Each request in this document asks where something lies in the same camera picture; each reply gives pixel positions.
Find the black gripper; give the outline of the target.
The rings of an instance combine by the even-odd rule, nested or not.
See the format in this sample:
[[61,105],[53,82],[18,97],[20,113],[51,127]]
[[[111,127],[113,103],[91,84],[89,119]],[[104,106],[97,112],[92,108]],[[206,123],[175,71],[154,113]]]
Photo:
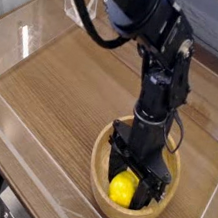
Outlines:
[[172,181],[162,154],[164,148],[171,154],[175,152],[168,145],[172,123],[172,116],[154,122],[135,113],[131,125],[121,119],[112,124],[108,179],[112,181],[128,167],[138,177],[140,182],[129,206],[132,210],[140,210],[152,199],[159,202]]

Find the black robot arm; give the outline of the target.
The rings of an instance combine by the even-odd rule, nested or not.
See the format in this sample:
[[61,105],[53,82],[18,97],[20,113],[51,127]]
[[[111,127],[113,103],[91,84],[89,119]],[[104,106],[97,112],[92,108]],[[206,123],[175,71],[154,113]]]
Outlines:
[[172,180],[163,160],[177,108],[189,94],[193,29],[175,0],[108,0],[110,22],[119,35],[135,39],[142,56],[141,92],[132,124],[115,120],[110,136],[108,178],[130,169],[139,178],[129,208],[160,201]]

